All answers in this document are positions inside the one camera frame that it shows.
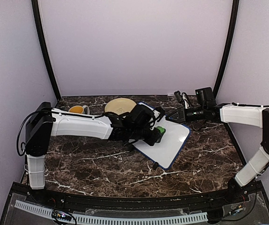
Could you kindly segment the green black whiteboard eraser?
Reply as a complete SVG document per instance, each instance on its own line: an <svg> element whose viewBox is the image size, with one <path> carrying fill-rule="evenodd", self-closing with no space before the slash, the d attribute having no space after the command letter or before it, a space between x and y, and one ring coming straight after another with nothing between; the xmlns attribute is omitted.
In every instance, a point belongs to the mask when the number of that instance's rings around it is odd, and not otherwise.
<svg viewBox="0 0 269 225"><path fill-rule="evenodd" d="M155 128L155 130L157 131L157 141L156 141L156 143L160 143L163 135L166 133L166 129L161 127L161 126L157 126Z"/></svg>

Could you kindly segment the blue framed whiteboard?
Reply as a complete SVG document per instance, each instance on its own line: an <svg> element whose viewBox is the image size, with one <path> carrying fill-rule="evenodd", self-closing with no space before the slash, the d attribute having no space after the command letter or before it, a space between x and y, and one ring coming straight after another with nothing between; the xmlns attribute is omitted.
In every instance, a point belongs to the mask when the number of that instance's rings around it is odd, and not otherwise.
<svg viewBox="0 0 269 225"><path fill-rule="evenodd" d="M155 127L158 126L165 129L160 143L149 146L146 142L139 140L133 146L145 157L158 163L159 167L168 170L181 152L191 130L185 125L168 121L165 117L155 122Z"/></svg>

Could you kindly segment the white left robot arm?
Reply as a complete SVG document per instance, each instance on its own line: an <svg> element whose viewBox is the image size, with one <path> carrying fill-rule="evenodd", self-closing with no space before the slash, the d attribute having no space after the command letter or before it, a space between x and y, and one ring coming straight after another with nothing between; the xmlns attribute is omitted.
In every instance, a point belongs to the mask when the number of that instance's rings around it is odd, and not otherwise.
<svg viewBox="0 0 269 225"><path fill-rule="evenodd" d="M40 204L51 200L44 188L45 157L52 136L84 136L129 144L142 140L154 146L165 134L165 128L156 126L159 119L153 110L140 104L121 115L87 115L52 108L49 102L43 102L23 120L16 138L17 154L26 157L33 198Z"/></svg>

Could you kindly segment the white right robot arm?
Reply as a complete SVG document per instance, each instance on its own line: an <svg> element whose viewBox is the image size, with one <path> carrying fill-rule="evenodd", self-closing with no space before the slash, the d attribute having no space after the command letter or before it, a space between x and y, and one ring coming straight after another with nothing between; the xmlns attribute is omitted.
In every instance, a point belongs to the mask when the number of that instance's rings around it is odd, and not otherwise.
<svg viewBox="0 0 269 225"><path fill-rule="evenodd" d="M223 103L180 107L168 114L166 120L179 124L198 120L228 124L240 147L254 148L243 152L248 156L248 162L235 175L235 185L224 192L227 203L236 202L242 195L240 187L247 185L269 167L269 105Z"/></svg>

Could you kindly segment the cream ceramic plate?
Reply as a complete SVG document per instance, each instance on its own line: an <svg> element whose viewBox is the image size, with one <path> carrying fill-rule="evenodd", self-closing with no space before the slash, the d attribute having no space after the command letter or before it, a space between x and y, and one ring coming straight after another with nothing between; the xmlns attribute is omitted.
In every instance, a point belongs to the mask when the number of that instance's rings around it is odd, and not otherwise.
<svg viewBox="0 0 269 225"><path fill-rule="evenodd" d="M137 103L129 98L116 98L108 102L105 112L114 112L118 115L131 112Z"/></svg>

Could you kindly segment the patterned white mug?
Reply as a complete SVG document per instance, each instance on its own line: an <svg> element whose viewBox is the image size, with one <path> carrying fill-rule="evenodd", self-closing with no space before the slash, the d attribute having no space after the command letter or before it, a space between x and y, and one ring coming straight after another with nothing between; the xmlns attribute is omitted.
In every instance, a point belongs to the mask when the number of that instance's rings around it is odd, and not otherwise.
<svg viewBox="0 0 269 225"><path fill-rule="evenodd" d="M90 115L90 109L87 105L75 105L71 107L68 112Z"/></svg>

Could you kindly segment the black front rail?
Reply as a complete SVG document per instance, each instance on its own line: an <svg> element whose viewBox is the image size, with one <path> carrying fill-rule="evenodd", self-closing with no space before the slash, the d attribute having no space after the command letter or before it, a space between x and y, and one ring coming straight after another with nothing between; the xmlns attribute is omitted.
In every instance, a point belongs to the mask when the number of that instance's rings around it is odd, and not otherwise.
<svg viewBox="0 0 269 225"><path fill-rule="evenodd" d="M115 198L97 197L69 194L51 190L31 190L26 185L20 186L20 193L26 199L41 203L46 206L61 210L85 211L94 210L216 210L232 203L242 203L246 206L250 200L245 193L236 195L232 201L224 198L225 190L210 192L207 194L181 195L177 197L155 197L155 198Z"/></svg>

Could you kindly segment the black right corner post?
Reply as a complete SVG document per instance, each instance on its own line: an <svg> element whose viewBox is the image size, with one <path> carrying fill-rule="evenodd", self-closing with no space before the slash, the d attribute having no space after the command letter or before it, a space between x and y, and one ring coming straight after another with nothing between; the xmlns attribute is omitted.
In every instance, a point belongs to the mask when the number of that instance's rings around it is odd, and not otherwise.
<svg viewBox="0 0 269 225"><path fill-rule="evenodd" d="M223 80L223 76L224 76L224 73L225 73L226 65L227 65L227 62L228 62L228 59L229 59L231 46L232 46L232 40L233 40L235 27L236 27L238 11L239 11L239 0L233 0L232 1L232 9L231 9L230 21L229 21L229 27L228 27L228 31L227 31L225 46L224 46L224 51L223 51L223 55L222 55L222 58L221 58L221 63L220 63L217 78L216 78L216 81L215 81L214 89L213 89L214 97L217 97L217 95L219 93L219 89L220 89L221 84L222 84L222 80Z"/></svg>

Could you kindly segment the black corner post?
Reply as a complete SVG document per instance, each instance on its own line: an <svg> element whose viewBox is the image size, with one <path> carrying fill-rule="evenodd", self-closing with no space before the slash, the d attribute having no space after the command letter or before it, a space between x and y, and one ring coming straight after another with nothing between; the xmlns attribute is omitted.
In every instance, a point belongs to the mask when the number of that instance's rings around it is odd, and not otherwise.
<svg viewBox="0 0 269 225"><path fill-rule="evenodd" d="M32 5L35 26L36 26L36 30L37 30L37 37L39 40L41 53L42 53L44 63L45 63L45 68L46 68L48 78L49 78L49 81L51 83L55 98L57 101L59 101L59 100L61 100L61 94L60 94L60 90L59 90L59 87L58 87L57 82L56 82L56 78L55 78L54 71L52 68L52 63L51 63L49 52L47 49L47 44L46 44L46 40L45 40L45 34L43 31L43 24L42 24L40 9L39 9L39 1L32 0L31 5Z"/></svg>
<svg viewBox="0 0 269 225"><path fill-rule="evenodd" d="M215 81L214 89L213 89L214 97L217 97L217 95L219 93L219 89L220 89L221 84L222 84L222 80L223 80L223 76L224 76L224 73L225 73L226 65L227 65L227 62L228 62L228 59L229 59L231 46L232 46L232 40L233 40L235 27L236 27L238 11L239 11L239 0L233 0L232 1L232 9L231 9L230 21L229 21L229 27L228 27L228 31L227 31L225 46L224 46L224 51L223 51L223 55L222 55L222 58L221 58L221 63L220 63L217 78L216 78L216 81Z"/></svg>

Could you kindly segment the black left corner post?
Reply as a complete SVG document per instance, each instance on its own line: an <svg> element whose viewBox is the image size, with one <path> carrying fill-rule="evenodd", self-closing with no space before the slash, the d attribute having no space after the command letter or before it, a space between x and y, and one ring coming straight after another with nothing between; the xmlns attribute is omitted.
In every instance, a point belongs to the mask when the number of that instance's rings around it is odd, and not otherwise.
<svg viewBox="0 0 269 225"><path fill-rule="evenodd" d="M54 71L52 68L52 63L51 63L49 52L47 49L47 44L46 44L46 40L45 40L45 34L43 31L43 24L42 24L40 9L39 9L39 1L32 0L31 5L32 5L35 26L36 26L36 30L37 30L37 37L39 40L41 53L42 53L44 63L45 63L45 68L46 68L48 78L49 78L49 81L51 83L55 98L57 101L59 101L59 100L61 100L61 94L60 94L60 90L59 90L59 87L58 87L57 82L56 82L56 78L55 78Z"/></svg>

